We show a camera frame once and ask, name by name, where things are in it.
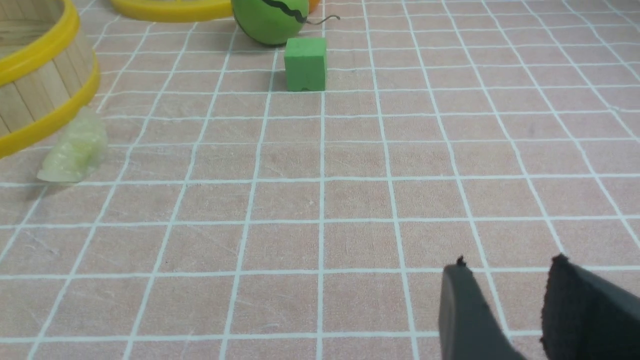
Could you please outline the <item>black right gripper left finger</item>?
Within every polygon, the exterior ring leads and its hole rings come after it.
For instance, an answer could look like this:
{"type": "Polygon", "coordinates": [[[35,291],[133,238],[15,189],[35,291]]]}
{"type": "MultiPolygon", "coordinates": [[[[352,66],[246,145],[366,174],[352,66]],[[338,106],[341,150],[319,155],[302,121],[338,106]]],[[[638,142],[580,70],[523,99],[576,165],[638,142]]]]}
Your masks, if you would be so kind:
{"type": "Polygon", "coordinates": [[[464,257],[444,266],[439,297],[444,360],[523,360],[500,329],[464,257]]]}

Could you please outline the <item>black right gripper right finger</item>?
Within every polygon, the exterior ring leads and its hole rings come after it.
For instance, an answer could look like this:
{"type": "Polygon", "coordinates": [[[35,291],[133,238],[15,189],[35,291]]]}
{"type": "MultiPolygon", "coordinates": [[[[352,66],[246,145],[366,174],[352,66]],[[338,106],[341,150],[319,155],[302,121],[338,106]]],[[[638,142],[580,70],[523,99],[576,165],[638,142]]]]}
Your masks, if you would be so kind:
{"type": "Polygon", "coordinates": [[[549,360],[637,360],[640,299],[559,254],[548,272],[541,329],[549,360]]]}

